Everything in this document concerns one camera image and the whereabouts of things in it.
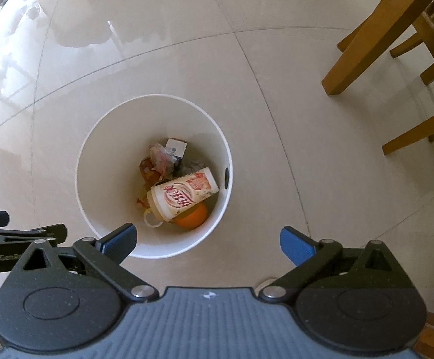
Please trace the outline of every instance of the white trash can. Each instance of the white trash can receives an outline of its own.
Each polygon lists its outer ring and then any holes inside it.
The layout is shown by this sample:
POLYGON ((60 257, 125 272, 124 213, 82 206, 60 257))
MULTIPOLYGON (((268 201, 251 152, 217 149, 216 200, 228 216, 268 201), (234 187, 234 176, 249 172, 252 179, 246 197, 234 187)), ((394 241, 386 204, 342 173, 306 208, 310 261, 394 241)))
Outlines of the white trash can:
POLYGON ((190 101, 171 95, 144 95, 110 110, 82 145, 75 176, 80 209, 98 237, 124 223, 138 232, 137 258, 168 258, 199 244, 225 212, 232 191, 232 156, 217 123, 190 101), (209 217, 188 231, 175 224, 147 227, 136 201, 143 185, 139 164, 149 145, 168 137, 186 141, 185 159, 208 166, 220 191, 206 200, 209 217))

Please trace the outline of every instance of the orange fruit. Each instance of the orange fruit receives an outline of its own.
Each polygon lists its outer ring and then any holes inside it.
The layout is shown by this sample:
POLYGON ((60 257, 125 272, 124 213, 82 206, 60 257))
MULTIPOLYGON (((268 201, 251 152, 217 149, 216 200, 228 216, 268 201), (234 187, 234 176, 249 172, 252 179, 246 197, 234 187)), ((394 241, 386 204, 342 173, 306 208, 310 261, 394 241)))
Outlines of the orange fruit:
POLYGON ((199 202, 174 218, 174 223, 185 229, 195 229, 207 220, 208 211, 203 202, 199 202))

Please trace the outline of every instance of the tile floor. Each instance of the tile floor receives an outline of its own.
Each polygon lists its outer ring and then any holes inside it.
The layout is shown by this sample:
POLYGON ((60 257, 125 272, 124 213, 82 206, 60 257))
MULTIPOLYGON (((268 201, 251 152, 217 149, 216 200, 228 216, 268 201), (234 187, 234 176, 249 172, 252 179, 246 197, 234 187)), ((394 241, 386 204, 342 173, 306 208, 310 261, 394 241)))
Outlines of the tile floor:
POLYGON ((343 94, 320 81, 336 43, 379 0, 9 0, 0 14, 0 209, 11 227, 92 235, 77 205, 79 149, 115 105, 186 98, 226 135, 235 183, 191 251, 123 265, 166 285, 254 286, 287 272, 292 225, 347 247, 386 241, 434 310, 434 144, 381 146, 434 114, 419 47, 383 55, 343 94))

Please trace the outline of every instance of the gray ribbed surface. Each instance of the gray ribbed surface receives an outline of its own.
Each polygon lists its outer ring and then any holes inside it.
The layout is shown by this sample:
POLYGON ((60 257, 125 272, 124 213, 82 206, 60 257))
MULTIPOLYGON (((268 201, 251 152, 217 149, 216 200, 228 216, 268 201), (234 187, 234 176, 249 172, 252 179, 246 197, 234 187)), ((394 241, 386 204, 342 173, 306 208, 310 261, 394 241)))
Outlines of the gray ribbed surface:
MULTIPOLYGON (((5 349, 0 359, 36 355, 5 349)), ((157 302, 136 304, 108 336, 55 359, 343 359, 295 324, 288 310, 255 299, 250 289, 170 288, 157 302)), ((387 359, 417 359, 410 350, 387 359)))

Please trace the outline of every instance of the robotic arm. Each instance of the robotic arm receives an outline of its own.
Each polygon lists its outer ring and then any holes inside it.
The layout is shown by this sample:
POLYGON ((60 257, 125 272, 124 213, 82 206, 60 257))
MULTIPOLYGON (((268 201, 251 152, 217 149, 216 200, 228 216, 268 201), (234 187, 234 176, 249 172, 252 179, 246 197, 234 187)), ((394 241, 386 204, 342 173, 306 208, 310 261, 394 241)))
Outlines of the robotic arm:
POLYGON ((424 302, 379 240, 343 248, 285 227, 295 268, 258 297, 248 287, 160 296, 119 265, 137 242, 132 224, 72 247, 56 247, 62 224, 41 229, 0 230, 0 255, 27 242, 18 258, 0 258, 0 271, 13 265, 0 289, 0 359, 419 357, 424 302))

